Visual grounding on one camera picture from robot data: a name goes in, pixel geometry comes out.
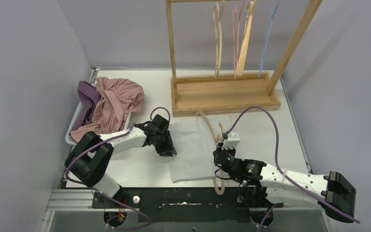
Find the white skirt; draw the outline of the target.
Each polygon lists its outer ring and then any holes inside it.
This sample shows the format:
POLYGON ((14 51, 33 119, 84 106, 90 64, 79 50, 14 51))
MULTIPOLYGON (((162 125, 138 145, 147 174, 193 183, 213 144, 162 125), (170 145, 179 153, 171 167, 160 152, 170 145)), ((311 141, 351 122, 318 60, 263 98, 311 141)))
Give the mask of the white skirt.
POLYGON ((219 123, 224 127, 231 125, 229 115, 208 117, 214 130, 202 116, 187 118, 169 126, 174 148, 177 152, 170 158, 171 180, 174 183, 197 181, 214 177, 215 165, 213 151, 216 149, 214 138, 221 132, 219 123))

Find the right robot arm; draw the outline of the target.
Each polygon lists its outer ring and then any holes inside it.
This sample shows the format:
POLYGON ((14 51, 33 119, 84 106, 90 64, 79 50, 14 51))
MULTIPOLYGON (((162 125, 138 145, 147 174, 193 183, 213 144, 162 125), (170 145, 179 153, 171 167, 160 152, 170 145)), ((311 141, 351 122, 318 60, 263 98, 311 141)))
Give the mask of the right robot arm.
POLYGON ((236 158, 235 153, 235 149, 218 146, 213 152, 214 164, 228 174, 229 180, 243 187, 253 186, 250 199, 256 205, 310 207, 323 210, 339 222, 357 222, 356 188, 341 173, 315 175, 279 170, 263 161, 236 158))

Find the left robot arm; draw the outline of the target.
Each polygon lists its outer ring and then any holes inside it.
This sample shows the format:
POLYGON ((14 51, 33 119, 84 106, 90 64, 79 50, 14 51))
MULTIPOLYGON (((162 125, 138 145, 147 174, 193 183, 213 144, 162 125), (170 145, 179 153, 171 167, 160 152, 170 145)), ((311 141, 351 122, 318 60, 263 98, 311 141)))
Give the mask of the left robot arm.
POLYGON ((122 186, 106 173, 114 154, 138 147, 153 146, 157 154, 171 157, 177 152, 169 131, 170 122, 155 115, 144 123, 111 134, 83 135, 65 160, 65 177, 74 183, 94 188, 111 206, 123 202, 122 186))

